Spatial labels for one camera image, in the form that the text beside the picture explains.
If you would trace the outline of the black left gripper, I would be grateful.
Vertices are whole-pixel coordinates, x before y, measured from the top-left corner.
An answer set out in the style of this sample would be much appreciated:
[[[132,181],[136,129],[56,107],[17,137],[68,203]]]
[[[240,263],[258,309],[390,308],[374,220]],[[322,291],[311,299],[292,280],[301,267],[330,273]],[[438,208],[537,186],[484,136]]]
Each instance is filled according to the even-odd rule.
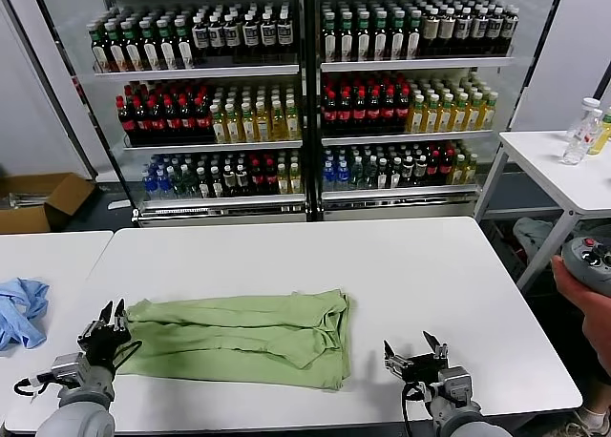
[[[111,323],[114,303],[109,301],[101,310],[96,323],[90,323],[78,336],[78,345],[91,366],[112,366],[116,351],[131,340],[125,300],[120,299]]]

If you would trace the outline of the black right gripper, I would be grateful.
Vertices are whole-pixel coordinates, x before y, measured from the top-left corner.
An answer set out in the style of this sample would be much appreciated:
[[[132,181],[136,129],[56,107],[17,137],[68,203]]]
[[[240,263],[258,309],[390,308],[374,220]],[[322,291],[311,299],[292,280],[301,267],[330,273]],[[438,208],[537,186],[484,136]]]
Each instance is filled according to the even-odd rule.
[[[423,383],[429,385],[436,383],[439,372],[449,366],[447,355],[448,346],[441,343],[427,331],[423,336],[430,346],[432,353],[413,356],[407,360],[396,354],[387,341],[384,341],[384,363],[392,374],[401,374],[401,379],[407,384]]]

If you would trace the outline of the person's hand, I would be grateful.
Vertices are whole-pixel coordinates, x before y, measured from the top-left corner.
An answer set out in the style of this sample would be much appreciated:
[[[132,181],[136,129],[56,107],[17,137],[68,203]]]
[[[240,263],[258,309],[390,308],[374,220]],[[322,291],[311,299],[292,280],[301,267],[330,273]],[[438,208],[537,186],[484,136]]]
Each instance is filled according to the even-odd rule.
[[[560,256],[551,260],[558,291],[586,317],[610,321],[610,298],[594,292],[575,279]]]

